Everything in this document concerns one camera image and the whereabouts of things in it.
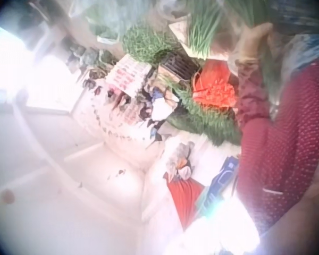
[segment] person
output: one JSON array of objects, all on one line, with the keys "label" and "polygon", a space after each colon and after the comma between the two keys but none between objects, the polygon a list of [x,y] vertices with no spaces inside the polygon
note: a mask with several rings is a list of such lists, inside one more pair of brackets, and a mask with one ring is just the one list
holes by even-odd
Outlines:
[{"label": "person", "polygon": [[312,254],[319,242],[319,52],[289,72],[272,120],[258,60],[272,28],[246,28],[238,43],[237,197],[261,237],[254,254]]}]

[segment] vegetable bundle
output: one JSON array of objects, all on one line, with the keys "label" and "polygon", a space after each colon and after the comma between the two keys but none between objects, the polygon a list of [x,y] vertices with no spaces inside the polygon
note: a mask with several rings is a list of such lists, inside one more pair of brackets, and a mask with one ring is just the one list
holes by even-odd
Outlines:
[{"label": "vegetable bundle", "polygon": [[191,11],[188,46],[194,53],[206,59],[225,16],[216,0],[190,0],[188,5]]},{"label": "vegetable bundle", "polygon": [[179,50],[181,46],[170,34],[142,24],[127,31],[123,49],[137,61],[157,65],[168,52]]}]

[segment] green vegetable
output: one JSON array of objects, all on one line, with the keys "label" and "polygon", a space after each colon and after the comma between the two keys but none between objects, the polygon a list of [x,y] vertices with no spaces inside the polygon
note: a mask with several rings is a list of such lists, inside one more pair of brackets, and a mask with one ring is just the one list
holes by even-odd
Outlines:
[{"label": "green vegetable", "polygon": [[215,0],[190,0],[188,6],[191,12],[188,46],[206,59],[214,36],[225,20],[224,13]]},{"label": "green vegetable", "polygon": [[205,109],[192,98],[190,86],[181,86],[170,79],[165,79],[168,87],[172,88],[182,101],[187,113],[173,113],[167,121],[175,128],[190,133],[205,134],[211,142],[219,146],[224,141],[239,145],[240,130],[229,112],[219,109]]},{"label": "green vegetable", "polygon": [[181,45],[170,34],[141,24],[127,31],[123,49],[140,62],[157,65],[168,52],[181,49]]}]

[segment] bright light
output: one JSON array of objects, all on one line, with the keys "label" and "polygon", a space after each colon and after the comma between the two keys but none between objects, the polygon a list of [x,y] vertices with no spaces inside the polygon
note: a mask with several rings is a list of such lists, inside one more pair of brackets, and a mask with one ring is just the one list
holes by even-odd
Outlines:
[{"label": "bright light", "polygon": [[66,65],[54,56],[46,56],[30,70],[26,83],[29,93],[27,106],[42,108],[71,108],[72,95],[79,97],[80,86],[75,86],[75,78]]},{"label": "bright light", "polygon": [[210,222],[211,226],[222,230],[220,243],[234,255],[251,252],[260,244],[255,224],[237,197],[226,200]]},{"label": "bright light", "polygon": [[32,62],[33,54],[21,40],[0,34],[0,89],[6,90],[10,99],[23,88]]},{"label": "bright light", "polygon": [[234,255],[253,251],[260,243],[258,231],[237,197],[219,204],[210,218],[194,221],[167,247],[165,255],[209,255],[224,248]]}]

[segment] plastic bag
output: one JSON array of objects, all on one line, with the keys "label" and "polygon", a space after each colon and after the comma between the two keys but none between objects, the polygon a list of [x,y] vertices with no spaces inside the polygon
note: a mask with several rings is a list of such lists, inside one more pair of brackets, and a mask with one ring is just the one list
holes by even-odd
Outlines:
[{"label": "plastic bag", "polygon": [[217,108],[233,107],[237,97],[228,83],[230,71],[227,62],[207,60],[200,76],[193,78],[195,102]]},{"label": "plastic bag", "polygon": [[77,13],[85,16],[99,42],[114,44],[152,7],[149,0],[77,0]]}]

